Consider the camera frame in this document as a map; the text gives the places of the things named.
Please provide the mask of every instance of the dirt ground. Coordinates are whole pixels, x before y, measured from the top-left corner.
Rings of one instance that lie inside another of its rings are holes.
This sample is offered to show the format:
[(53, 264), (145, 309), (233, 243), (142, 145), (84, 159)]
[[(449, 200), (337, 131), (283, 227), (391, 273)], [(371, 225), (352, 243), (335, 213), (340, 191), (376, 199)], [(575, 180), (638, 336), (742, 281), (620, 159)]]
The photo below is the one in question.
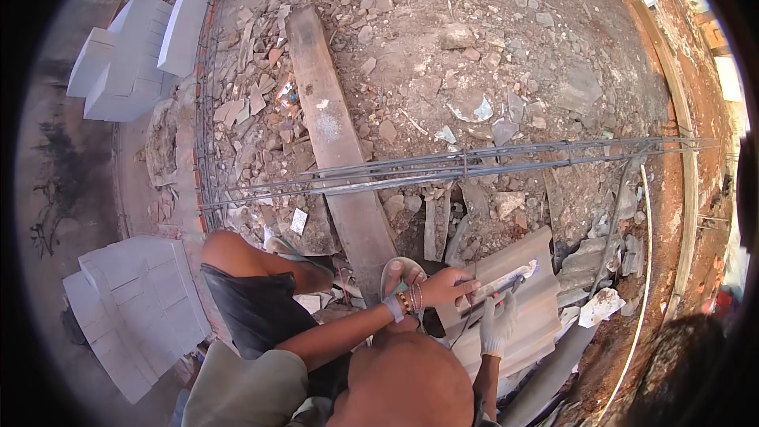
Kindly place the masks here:
[[(590, 140), (602, 138), (603, 131), (622, 138), (675, 136), (666, 81), (629, 1), (225, 0), (219, 52), (210, 77), (214, 108), (249, 96), (252, 85), (265, 84), (263, 75), (274, 85), (262, 93), (266, 106), (256, 115), (229, 125), (215, 123), (215, 178), (232, 189), (229, 198), (246, 198), (252, 192), (244, 187), (293, 180), (299, 171), (314, 165), (308, 130), (298, 109), (285, 109), (275, 100), (292, 70), (289, 47), (279, 38), (277, 23), (281, 7), (287, 5), (317, 6), (366, 160), (493, 145), (493, 123), (502, 117), (518, 125), (506, 141), (514, 144)], [(246, 24), (242, 18), (247, 12), (255, 27), (251, 53), (242, 53)], [(659, 0), (655, 14), (677, 55), (697, 135), (720, 139), (719, 149), (698, 156), (699, 213), (730, 217), (732, 198), (717, 197), (729, 151), (729, 125), (708, 47), (691, 32), (685, 19), (688, 11), (678, 0)], [(456, 24), (471, 31), (471, 51), (441, 49), (441, 30)], [(283, 54), (272, 60), (272, 49), (283, 50)], [(242, 65), (240, 57), (246, 60)], [(572, 105), (563, 99), (564, 90), (577, 88), (578, 80), (584, 100), (582, 105)], [(493, 116), (482, 123), (466, 122), (451, 111), (451, 106), (464, 110), (464, 103), (481, 102), (482, 98), (493, 110)], [(513, 110), (521, 103), (526, 107), (519, 118)], [(446, 127), (450, 135), (436, 137)], [(600, 155), (586, 151), (583, 157)], [(510, 157), (501, 164), (544, 158), (530, 154)], [(681, 158), (649, 157), (646, 166), (653, 176), (653, 279), (640, 347), (618, 400), (629, 393), (645, 360), (646, 342), (660, 326), (660, 304), (669, 300), (679, 254), (672, 248), (679, 247), (682, 233)], [(611, 216), (620, 169), (618, 163), (583, 164), (461, 183), (479, 188), (484, 195), (482, 218), (473, 218), (473, 210), (481, 208), (470, 204), (458, 183), (384, 190), (379, 196), (398, 234), (396, 246), (401, 255), (422, 258), (424, 205), (440, 200), (450, 189), (451, 219), (443, 232), (451, 236), (465, 214), (473, 220), (457, 251), (461, 262), (477, 261), (527, 232), (551, 224), (560, 265), (566, 253)], [(640, 186), (637, 171), (631, 172), (628, 186), (633, 190)], [(500, 193), (521, 198), (517, 208), (503, 218), (494, 203)], [(559, 203), (552, 199), (555, 195), (560, 196)], [(415, 203), (419, 198), (422, 205)], [(302, 238), (289, 229), (296, 208), (309, 213)], [(310, 254), (340, 249), (329, 230), (329, 214), (321, 197), (280, 197), (263, 204), (241, 204), (226, 210), (225, 223), (255, 246), (261, 245), (266, 225)], [(644, 221), (628, 219), (621, 229), (623, 236), (631, 233), (645, 241)], [(699, 310), (713, 295), (722, 273), (727, 229), (715, 225), (713, 230), (698, 230), (682, 313)], [(630, 276), (617, 278), (613, 287), (622, 298), (631, 300), (642, 283), (643, 278)], [(580, 363), (582, 403), (564, 413), (566, 425), (591, 416), (606, 403), (621, 373), (639, 310), (632, 317), (618, 314), (603, 322)], [(612, 405), (611, 413), (621, 404)]]

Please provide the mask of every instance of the white work glove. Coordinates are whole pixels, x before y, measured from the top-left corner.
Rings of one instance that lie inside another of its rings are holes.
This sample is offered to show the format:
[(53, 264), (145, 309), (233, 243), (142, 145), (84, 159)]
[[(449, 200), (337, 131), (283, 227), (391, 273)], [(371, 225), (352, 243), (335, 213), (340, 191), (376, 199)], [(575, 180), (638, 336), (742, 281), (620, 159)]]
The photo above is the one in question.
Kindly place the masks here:
[(480, 356), (503, 359), (516, 322), (517, 301), (511, 290), (505, 290), (499, 297), (485, 299), (485, 312), (480, 322)]

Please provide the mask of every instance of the wooden plank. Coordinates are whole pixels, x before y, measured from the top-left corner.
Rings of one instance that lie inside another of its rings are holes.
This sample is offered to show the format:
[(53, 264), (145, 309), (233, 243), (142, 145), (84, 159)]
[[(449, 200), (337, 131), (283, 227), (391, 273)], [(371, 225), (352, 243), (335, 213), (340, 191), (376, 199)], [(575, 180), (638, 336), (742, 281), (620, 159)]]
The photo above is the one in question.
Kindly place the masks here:
[[(291, 13), (286, 31), (300, 107), (317, 166), (363, 163), (358, 136), (347, 113), (346, 99), (316, 8), (311, 5)], [(366, 304), (375, 305), (380, 301), (382, 269), (398, 255), (382, 204), (374, 191), (329, 195), (327, 204)]]
[[(693, 124), (691, 122), (691, 113), (688, 109), (688, 100), (685, 96), (685, 90), (682, 87), (682, 81), (677, 71), (675, 58), (669, 54), (666, 43), (657, 27), (650, 10), (640, 0), (632, 1), (635, 10), (640, 16), (640, 21), (646, 28), (646, 32), (651, 39), (653, 49), (659, 56), (662, 71), (669, 86), (669, 94), (672, 95), (672, 103), (675, 107), (675, 118), (681, 137), (695, 137), (693, 133)], [(685, 293), (685, 287), (688, 285), (688, 276), (691, 272), (691, 263), (693, 262), (693, 253), (696, 244), (696, 223), (698, 209), (698, 168), (695, 152), (682, 153), (682, 192), (683, 192), (683, 211), (682, 211), (682, 241), (680, 242), (680, 259), (677, 263), (677, 272), (675, 283), (672, 287), (672, 295), (669, 297), (666, 311), (664, 312), (664, 321), (672, 320), (677, 317), (678, 306)]]

